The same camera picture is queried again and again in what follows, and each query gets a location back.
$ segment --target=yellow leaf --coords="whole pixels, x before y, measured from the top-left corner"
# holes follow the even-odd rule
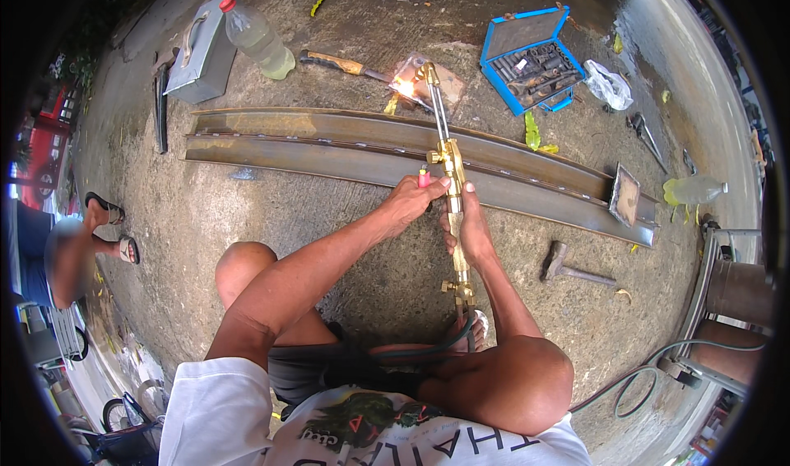
[[[615,43],[611,46],[611,49],[618,55],[623,52],[623,40],[620,39],[619,33],[615,35]]]
[[[538,150],[544,153],[557,154],[559,152],[559,146],[556,144],[541,145],[538,147]]]
[[[387,103],[387,107],[384,108],[384,114],[389,116],[395,115],[395,108],[397,108],[397,93],[394,93],[390,98],[390,102]]]
[[[315,17],[315,11],[316,11],[316,10],[318,10],[318,7],[320,7],[320,6],[321,6],[321,3],[322,3],[323,1],[324,1],[324,0],[318,0],[318,1],[315,3],[315,5],[313,5],[313,8],[310,10],[310,16],[311,16],[311,17]]]
[[[524,114],[524,126],[524,143],[534,151],[540,147],[540,132],[531,111]]]
[[[634,299],[632,299],[632,298],[631,298],[631,294],[630,294],[630,293],[628,293],[626,290],[624,290],[624,289],[622,289],[622,288],[618,289],[618,290],[615,292],[615,294],[625,294],[625,295],[628,297],[628,304],[629,304],[629,305],[631,304],[631,302],[632,302],[632,301],[634,301]]]

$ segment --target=wet floor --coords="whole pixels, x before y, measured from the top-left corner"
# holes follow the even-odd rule
[[[190,111],[196,109],[293,106],[380,113],[386,106],[390,94],[380,82],[319,66],[297,66],[284,81],[274,82],[238,54],[225,95],[196,106],[170,98],[171,150],[156,153],[150,60],[154,50],[163,52],[180,39],[205,1],[156,0],[126,40],[105,53],[75,145],[80,193],[93,190],[127,212],[121,228],[105,226],[98,234],[107,239],[132,234],[141,248],[138,266],[100,259],[113,300],[98,295],[88,300],[94,323],[105,328],[100,333],[118,341],[118,371],[130,373],[133,385],[141,385],[143,377],[159,377],[142,372],[149,357],[138,344],[161,364],[166,388],[180,362],[203,357],[222,317],[213,269],[231,243],[262,241],[287,255],[369,212],[388,193],[369,185],[182,161],[182,136],[192,131]],[[247,1],[266,12],[294,53],[310,48],[383,72],[394,71],[412,50],[429,55],[468,83],[453,113],[455,125],[516,141],[524,138],[523,118],[508,112],[479,72],[488,20],[566,4],[575,26],[568,22],[560,40],[580,61],[595,59],[628,78],[634,103],[627,112],[645,116],[671,176],[688,175],[682,159],[688,148],[703,171],[731,184],[731,193],[712,207],[722,224],[753,225],[756,188],[744,147],[743,108],[711,39],[683,0],[326,0],[316,17],[309,16],[315,0]],[[611,49],[616,32],[625,44],[620,56]],[[666,104],[664,90],[671,94]],[[621,162],[644,191],[660,197],[667,176],[625,126],[626,112],[603,113],[603,102],[583,85],[576,94],[578,99],[557,113],[535,112],[544,143],[598,170]],[[402,107],[396,114],[429,118]],[[727,176],[718,175],[724,170]],[[675,336],[695,280],[699,237],[692,224],[670,223],[670,212],[666,205],[657,208],[656,248],[634,253],[630,244],[589,232],[488,212],[495,246],[514,286],[546,336],[574,363],[575,403]],[[324,317],[341,322],[366,347],[437,341],[453,308],[438,292],[451,267],[437,235],[436,214],[366,254],[319,303]],[[551,288],[541,285],[539,266],[552,239],[571,245],[569,262],[614,276],[630,297],[571,279]],[[481,295],[479,303],[490,315],[488,300]],[[491,331],[489,344],[494,336]],[[94,340],[104,345],[104,353],[112,352],[102,337]],[[123,359],[146,364],[130,366]],[[675,439],[672,434],[702,399],[701,391],[681,387],[662,378],[655,404],[630,421],[614,420],[611,400],[604,399],[574,415],[574,427],[598,463],[638,462],[648,451],[651,460],[639,464],[652,463],[671,452],[666,449]],[[639,446],[623,448],[625,443]],[[619,451],[617,458],[613,451]]]

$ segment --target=hammer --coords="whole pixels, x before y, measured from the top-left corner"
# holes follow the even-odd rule
[[[598,276],[598,274],[586,273],[573,267],[562,265],[565,262],[565,256],[568,254],[568,245],[557,240],[551,242],[551,250],[544,261],[543,272],[540,274],[540,282],[548,286],[554,280],[555,276],[573,276],[579,279],[586,279],[595,283],[606,284],[608,287],[614,287],[617,284],[616,280],[606,276]]]

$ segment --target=toolbox handle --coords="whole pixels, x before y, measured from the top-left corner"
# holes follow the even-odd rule
[[[548,105],[546,103],[540,103],[538,106],[542,107],[546,111],[559,111],[563,109],[565,106],[569,105],[574,100],[574,90],[569,88],[565,92],[565,98],[558,102],[557,104]]]
[[[190,64],[190,58],[192,58],[192,33],[199,23],[209,18],[209,12],[210,10],[206,10],[200,17],[192,21],[192,26],[184,33],[184,40],[182,43],[184,46],[184,58],[181,61],[181,68],[186,68],[186,66]]]

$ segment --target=sandal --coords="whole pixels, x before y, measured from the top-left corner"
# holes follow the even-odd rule
[[[137,242],[131,236],[122,236],[118,240],[121,260],[130,264],[140,263],[140,251],[137,249]]]
[[[88,209],[88,203],[91,199],[95,199],[102,209],[108,211],[110,213],[110,220],[107,224],[112,224],[113,226],[117,226],[118,224],[123,223],[123,218],[126,217],[126,211],[123,210],[122,207],[118,205],[111,204],[110,202],[105,201],[102,197],[99,197],[97,194],[93,192],[88,192],[85,195],[85,209]]]

